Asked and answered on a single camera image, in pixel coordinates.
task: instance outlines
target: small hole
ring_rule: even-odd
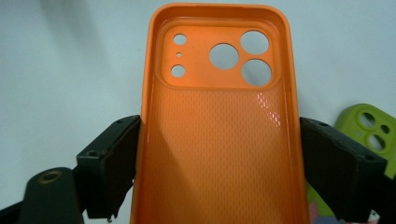
[[[38,182],[40,184],[49,184],[54,182],[55,180],[57,180],[59,177],[61,177],[62,172],[60,171],[51,171],[48,172],[42,176],[40,176],[40,178],[38,179]]]
[[[372,156],[372,155],[366,155],[366,160],[368,160],[368,161],[373,161],[373,160],[374,160],[374,156]]]
[[[183,77],[186,70],[181,65],[175,65],[172,67],[172,76],[174,77]]]
[[[175,35],[174,37],[174,42],[177,45],[184,45],[186,41],[187,41],[187,37],[184,35],[179,34],[179,35]]]
[[[262,54],[268,50],[267,37],[258,31],[248,31],[241,37],[241,45],[245,51],[251,54]]]
[[[247,61],[242,67],[242,76],[252,86],[262,86],[271,79],[271,68],[262,60]]]
[[[238,63],[239,56],[236,49],[229,44],[218,44],[210,50],[210,62],[219,69],[230,69]]]
[[[381,130],[383,133],[389,133],[389,127],[387,125],[381,125]]]
[[[385,141],[380,136],[373,134],[369,137],[369,144],[372,149],[382,151],[385,148]]]
[[[92,150],[92,151],[89,151],[87,153],[87,155],[92,156],[92,157],[97,157],[99,155],[99,153],[97,151]]]
[[[361,120],[361,124],[366,128],[374,128],[375,126],[375,119],[373,115],[369,113],[362,113],[360,120]]]

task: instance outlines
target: white background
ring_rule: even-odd
[[[0,209],[22,200],[30,177],[73,168],[110,123],[139,114],[149,19],[168,2],[0,1]],[[249,3],[290,22],[301,116],[334,124],[368,103],[396,117],[396,1]],[[113,223],[128,223],[130,201]]]

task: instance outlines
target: phone case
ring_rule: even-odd
[[[385,158],[389,178],[396,175],[396,118],[373,105],[359,104],[345,109],[334,126]]]
[[[251,32],[267,48],[246,47]],[[237,59],[221,64],[212,53],[225,45],[220,55]],[[141,119],[132,223],[309,222],[290,28],[277,9],[157,10]]]

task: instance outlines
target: textured inner surface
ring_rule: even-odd
[[[153,82],[137,223],[293,223],[283,81],[269,91]]]

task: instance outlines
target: orange phone case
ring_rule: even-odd
[[[257,31],[268,50],[251,54]],[[175,36],[185,43],[176,44]],[[209,60],[232,45],[234,67]],[[271,78],[252,86],[246,62]],[[181,77],[172,69],[182,65]],[[308,223],[290,28],[272,7],[171,4],[153,15],[148,46],[132,223]]]

